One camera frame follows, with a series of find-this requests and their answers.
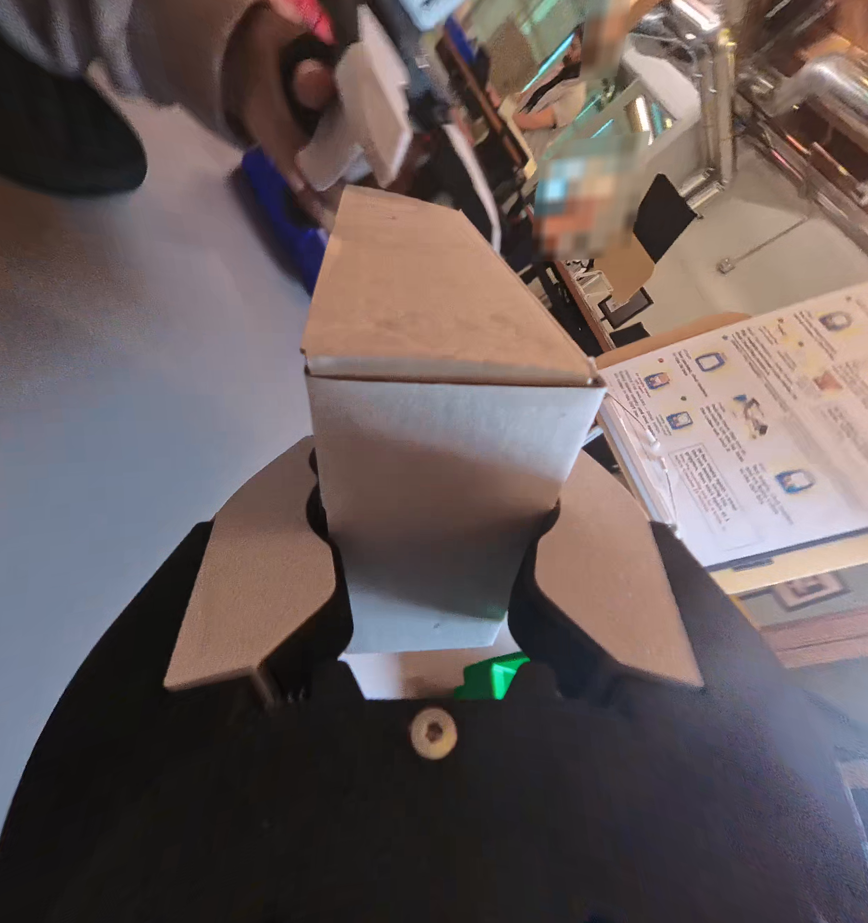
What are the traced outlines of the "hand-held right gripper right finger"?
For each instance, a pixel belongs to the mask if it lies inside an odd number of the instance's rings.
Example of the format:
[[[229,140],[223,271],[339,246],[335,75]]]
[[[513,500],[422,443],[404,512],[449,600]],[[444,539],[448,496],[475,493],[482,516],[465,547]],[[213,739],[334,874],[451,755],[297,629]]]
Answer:
[[[558,688],[704,686],[646,513],[583,451],[524,554],[508,624]]]

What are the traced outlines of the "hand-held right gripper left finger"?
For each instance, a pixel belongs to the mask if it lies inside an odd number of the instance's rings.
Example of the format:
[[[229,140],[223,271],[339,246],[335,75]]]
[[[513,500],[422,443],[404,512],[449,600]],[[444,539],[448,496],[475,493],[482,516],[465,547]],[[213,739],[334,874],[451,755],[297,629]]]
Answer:
[[[314,439],[304,437],[215,515],[163,685],[184,691],[247,679],[261,694],[301,694],[352,634]]]

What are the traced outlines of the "small grey cardboard box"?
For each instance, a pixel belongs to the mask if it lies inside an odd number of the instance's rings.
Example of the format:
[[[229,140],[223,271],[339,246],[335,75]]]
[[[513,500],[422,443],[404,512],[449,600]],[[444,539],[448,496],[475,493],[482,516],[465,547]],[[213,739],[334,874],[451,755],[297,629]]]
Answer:
[[[348,653],[490,645],[604,388],[461,213],[348,187],[301,344]]]

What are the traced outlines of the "person's left forearm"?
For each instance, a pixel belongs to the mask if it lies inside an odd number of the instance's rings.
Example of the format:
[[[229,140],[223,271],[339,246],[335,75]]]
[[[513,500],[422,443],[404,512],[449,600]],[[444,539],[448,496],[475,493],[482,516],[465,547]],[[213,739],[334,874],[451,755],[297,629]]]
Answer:
[[[242,145],[240,118],[224,108],[223,64],[252,1],[0,1],[0,37],[55,75],[101,63],[127,96],[179,105]]]

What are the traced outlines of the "person's left hand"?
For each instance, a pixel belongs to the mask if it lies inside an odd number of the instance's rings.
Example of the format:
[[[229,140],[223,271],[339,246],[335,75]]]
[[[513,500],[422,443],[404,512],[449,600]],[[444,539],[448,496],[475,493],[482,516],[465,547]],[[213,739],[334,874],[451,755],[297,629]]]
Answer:
[[[306,214],[329,230],[340,191],[316,191],[303,177],[296,158],[308,137],[294,121],[281,83],[281,53],[305,33],[302,17],[289,3],[251,6],[234,26],[225,50],[222,105],[227,125],[264,151]]]

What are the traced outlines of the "blue plastic bin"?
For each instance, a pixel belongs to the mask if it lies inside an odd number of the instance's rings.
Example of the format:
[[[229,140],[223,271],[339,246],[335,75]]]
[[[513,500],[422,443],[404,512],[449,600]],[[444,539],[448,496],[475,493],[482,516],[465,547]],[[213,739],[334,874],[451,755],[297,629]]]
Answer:
[[[314,288],[327,250],[327,231],[302,208],[286,179],[261,148],[246,152],[240,163],[243,188],[253,201],[266,239],[301,282],[308,295]]]

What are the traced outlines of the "green plastic bin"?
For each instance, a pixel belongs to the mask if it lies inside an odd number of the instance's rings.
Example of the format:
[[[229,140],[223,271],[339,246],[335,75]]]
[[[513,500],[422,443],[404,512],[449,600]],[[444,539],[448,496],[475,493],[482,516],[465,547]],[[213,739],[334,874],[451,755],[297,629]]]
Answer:
[[[519,671],[530,662],[522,652],[508,652],[463,667],[463,681],[455,686],[456,700],[502,700]]]

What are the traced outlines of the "printed instruction sheet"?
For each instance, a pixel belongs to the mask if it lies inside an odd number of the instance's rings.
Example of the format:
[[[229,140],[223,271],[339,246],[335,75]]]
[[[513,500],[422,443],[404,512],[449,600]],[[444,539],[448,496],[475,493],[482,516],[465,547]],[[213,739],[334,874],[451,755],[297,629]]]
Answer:
[[[708,571],[868,535],[868,283],[601,377],[624,476]]]

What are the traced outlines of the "person's dark clothing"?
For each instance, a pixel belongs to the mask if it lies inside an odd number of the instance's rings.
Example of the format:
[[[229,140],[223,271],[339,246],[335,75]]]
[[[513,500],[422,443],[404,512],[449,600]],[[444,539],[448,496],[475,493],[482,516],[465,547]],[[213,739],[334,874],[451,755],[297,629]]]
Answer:
[[[54,75],[0,35],[0,176],[65,199],[131,193],[145,150],[131,124],[82,77]]]

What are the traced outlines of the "silver ventilation duct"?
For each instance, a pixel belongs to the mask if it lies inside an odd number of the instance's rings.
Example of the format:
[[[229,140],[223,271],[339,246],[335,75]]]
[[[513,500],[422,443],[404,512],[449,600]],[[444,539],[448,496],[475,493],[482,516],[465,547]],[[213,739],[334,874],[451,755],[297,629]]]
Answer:
[[[728,187],[738,146],[752,148],[829,217],[868,224],[868,2],[678,2],[702,20],[705,168],[682,193],[693,205]]]

